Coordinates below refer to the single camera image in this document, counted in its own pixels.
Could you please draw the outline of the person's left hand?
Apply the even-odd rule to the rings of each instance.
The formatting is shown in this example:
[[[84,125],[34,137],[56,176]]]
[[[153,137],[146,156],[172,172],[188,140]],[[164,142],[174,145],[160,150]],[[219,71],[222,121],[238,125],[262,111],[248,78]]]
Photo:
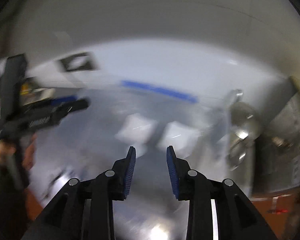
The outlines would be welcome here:
[[[29,146],[27,146],[23,161],[21,162],[23,168],[29,171],[34,166],[34,153],[36,150],[36,134],[33,134],[30,140]],[[8,157],[13,156],[16,153],[17,147],[10,142],[0,141],[0,164],[5,165]]]

